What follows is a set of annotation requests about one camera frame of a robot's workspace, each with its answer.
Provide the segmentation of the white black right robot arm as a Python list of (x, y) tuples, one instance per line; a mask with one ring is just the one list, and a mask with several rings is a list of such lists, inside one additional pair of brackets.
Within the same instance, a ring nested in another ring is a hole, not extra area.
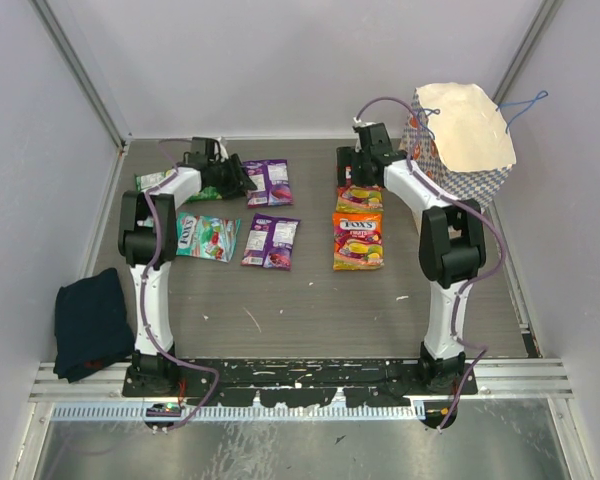
[(417, 372), (422, 388), (439, 394), (465, 369), (467, 301), (486, 263), (480, 207), (446, 193), (406, 152), (394, 149), (384, 124), (359, 122), (353, 131), (356, 145), (336, 149), (338, 184), (382, 187), (420, 216), (418, 260), (431, 297)]

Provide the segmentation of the green snack packet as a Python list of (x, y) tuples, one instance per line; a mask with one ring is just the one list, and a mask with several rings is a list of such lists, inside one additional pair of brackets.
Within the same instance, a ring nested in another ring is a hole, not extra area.
[(198, 201), (216, 201), (222, 199), (222, 195), (215, 187), (208, 186), (200, 190), (198, 193), (191, 195), (186, 202), (192, 203)]
[(139, 192), (145, 191), (149, 188), (152, 188), (156, 185), (162, 183), (166, 178), (170, 177), (173, 174), (173, 170), (169, 169), (166, 171), (145, 174), (145, 175), (136, 175), (135, 176), (135, 185), (136, 190)]

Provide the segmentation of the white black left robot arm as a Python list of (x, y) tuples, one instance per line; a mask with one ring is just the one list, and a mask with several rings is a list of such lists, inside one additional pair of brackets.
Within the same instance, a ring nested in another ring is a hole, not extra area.
[(177, 253), (176, 213), (207, 187), (222, 198), (244, 195), (255, 187), (239, 156), (227, 153), (220, 137), (193, 137), (182, 161), (140, 191), (122, 196), (118, 250), (132, 276), (137, 331), (129, 381), (158, 396), (174, 393), (186, 363), (176, 358), (169, 320), (169, 273)]

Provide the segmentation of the orange snack packet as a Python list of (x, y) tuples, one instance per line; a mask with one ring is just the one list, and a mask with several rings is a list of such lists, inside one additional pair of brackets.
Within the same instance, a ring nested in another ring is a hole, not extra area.
[(336, 211), (339, 213), (382, 213), (382, 189), (377, 186), (349, 185), (337, 189)]

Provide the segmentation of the orange Fox's candy packet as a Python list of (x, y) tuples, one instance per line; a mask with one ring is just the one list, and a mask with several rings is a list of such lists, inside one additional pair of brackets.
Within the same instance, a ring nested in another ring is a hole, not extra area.
[(332, 215), (333, 270), (377, 270), (384, 266), (381, 213)]

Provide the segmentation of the purple snack packet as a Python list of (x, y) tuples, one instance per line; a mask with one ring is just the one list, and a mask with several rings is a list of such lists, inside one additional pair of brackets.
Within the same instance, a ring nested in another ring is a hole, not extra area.
[(243, 166), (255, 185), (246, 194), (248, 208), (293, 204), (286, 159), (247, 161)]
[(290, 271), (300, 221), (256, 213), (248, 232), (242, 266)]

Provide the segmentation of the checkered paper bag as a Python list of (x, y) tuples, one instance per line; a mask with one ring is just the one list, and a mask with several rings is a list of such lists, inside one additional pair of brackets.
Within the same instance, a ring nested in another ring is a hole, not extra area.
[(432, 83), (410, 107), (400, 148), (439, 187), (486, 210), (516, 164), (496, 104), (476, 84)]

